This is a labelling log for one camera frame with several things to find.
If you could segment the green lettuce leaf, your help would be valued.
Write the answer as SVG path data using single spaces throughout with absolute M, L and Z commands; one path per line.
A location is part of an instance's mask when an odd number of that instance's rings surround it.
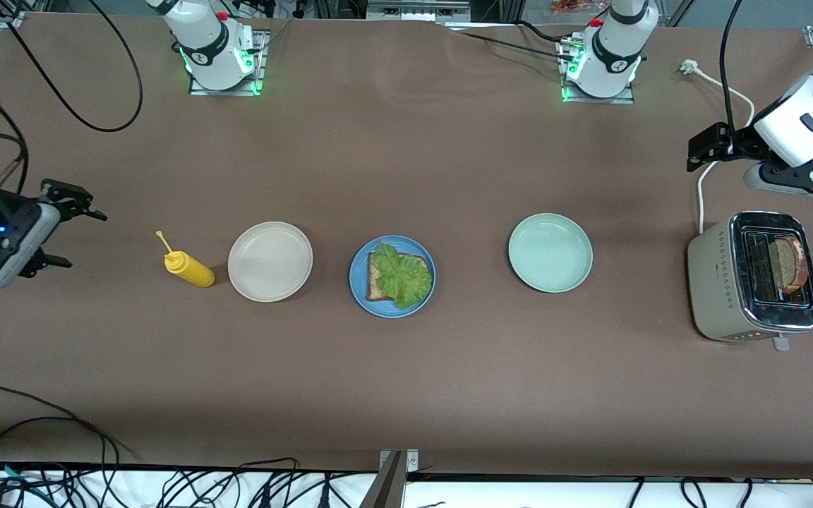
M 403 276 L 401 287 L 403 289 L 403 301 L 394 302 L 394 305 L 401 310 L 413 308 L 417 303 L 422 303 L 431 293 L 433 275 L 431 267 L 420 256 L 400 253 L 394 246 L 387 243 L 378 244 L 374 250 L 378 256 L 375 258 L 375 266 L 379 270 L 386 270 L 393 267 L 393 264 L 400 261 L 400 276 Z

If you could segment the silver metal table bracket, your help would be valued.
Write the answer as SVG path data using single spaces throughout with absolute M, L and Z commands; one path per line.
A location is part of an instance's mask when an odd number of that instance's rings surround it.
M 382 469 L 388 459 L 396 453 L 394 449 L 382 449 L 380 451 L 380 460 L 378 461 L 378 469 Z M 406 472 L 413 473 L 419 470 L 419 453 L 417 449 L 400 449 L 402 453 L 403 462 L 406 464 Z

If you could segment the dark metal bar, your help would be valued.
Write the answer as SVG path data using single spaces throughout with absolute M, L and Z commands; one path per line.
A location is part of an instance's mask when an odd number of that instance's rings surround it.
M 409 450 L 382 451 L 380 470 L 359 508 L 403 508 L 404 484 L 410 465 Z

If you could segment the beige chrome toaster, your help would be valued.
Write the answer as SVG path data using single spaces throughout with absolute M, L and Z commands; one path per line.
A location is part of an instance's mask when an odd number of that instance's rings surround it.
M 797 236 L 809 282 L 785 294 L 774 277 L 778 236 Z M 688 289 L 700 334 L 720 343 L 769 339 L 788 351 L 788 337 L 813 330 L 813 266 L 803 225 L 782 212 L 742 211 L 716 223 L 687 247 Z

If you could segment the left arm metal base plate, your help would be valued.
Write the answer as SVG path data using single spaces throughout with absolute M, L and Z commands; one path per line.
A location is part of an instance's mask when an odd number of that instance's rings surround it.
M 585 55 L 583 41 L 577 38 L 577 35 L 583 35 L 583 32 L 572 32 L 570 37 L 561 37 L 560 42 L 555 43 L 559 55 L 572 57 L 569 61 L 559 63 L 562 101 L 603 105 L 632 105 L 634 103 L 632 81 L 636 77 L 635 71 L 630 74 L 624 89 L 612 97 L 591 96 L 571 80 L 570 71 L 578 69 Z

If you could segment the beige round plate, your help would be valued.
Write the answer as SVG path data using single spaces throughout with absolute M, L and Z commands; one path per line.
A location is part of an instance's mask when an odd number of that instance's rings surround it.
M 313 269 L 309 238 L 286 222 L 263 222 L 240 234 L 230 248 L 228 275 L 240 295 L 261 303 L 293 296 Z

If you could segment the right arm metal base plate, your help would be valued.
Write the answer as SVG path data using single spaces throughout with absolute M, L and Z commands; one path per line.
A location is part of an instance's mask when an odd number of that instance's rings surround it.
M 242 23 L 220 23 L 219 37 L 203 48 L 183 46 L 191 75 L 189 93 L 200 96 L 257 97 L 262 94 L 272 32 Z

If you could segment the brown bread slice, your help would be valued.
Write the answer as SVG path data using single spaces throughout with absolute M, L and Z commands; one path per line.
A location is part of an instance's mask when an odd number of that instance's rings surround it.
M 809 282 L 809 260 L 797 236 L 778 236 L 772 242 L 777 254 L 774 277 L 785 294 L 800 291 Z
M 393 264 L 393 267 L 388 267 L 386 270 L 379 270 L 375 266 L 375 258 L 378 255 L 371 252 L 368 259 L 368 268 L 370 274 L 368 275 L 368 301 L 384 301 L 390 300 L 394 302 L 403 301 L 403 289 L 401 282 L 403 276 L 400 276 L 400 261 Z

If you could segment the silver metal box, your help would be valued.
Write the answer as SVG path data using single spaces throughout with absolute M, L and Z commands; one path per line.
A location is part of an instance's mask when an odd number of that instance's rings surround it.
M 366 0 L 366 20 L 470 23 L 470 0 Z

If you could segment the yellow mustard squeeze bottle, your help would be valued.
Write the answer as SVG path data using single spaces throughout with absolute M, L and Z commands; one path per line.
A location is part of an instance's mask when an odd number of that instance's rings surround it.
M 156 231 L 155 234 L 167 249 L 167 254 L 164 255 L 164 267 L 168 273 L 174 274 L 196 287 L 211 287 L 215 283 L 216 276 L 212 269 L 191 257 L 187 252 L 174 250 L 161 231 Z

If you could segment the blue round plate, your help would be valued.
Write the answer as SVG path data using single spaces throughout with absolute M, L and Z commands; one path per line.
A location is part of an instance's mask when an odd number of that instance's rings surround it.
M 370 258 L 371 252 L 381 243 L 394 246 L 400 253 L 420 256 L 429 264 L 433 275 L 433 283 L 431 293 L 429 293 L 425 301 L 417 303 L 413 308 L 406 310 L 398 309 L 391 301 L 368 301 L 368 274 L 370 274 L 370 270 L 368 270 L 368 259 Z M 351 289 L 352 296 L 365 311 L 379 318 L 397 319 L 415 314 L 429 302 L 433 290 L 435 289 L 435 284 L 438 282 L 438 273 L 436 273 L 435 263 L 433 263 L 431 254 L 418 241 L 407 236 L 386 235 L 369 241 L 355 254 L 349 269 L 349 289 Z

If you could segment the mint green round plate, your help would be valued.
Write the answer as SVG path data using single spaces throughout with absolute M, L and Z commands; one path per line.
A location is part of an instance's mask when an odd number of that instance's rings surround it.
M 513 272 L 527 286 L 545 293 L 567 292 L 583 284 L 594 263 L 594 249 L 573 219 L 539 213 L 511 231 L 507 257 Z

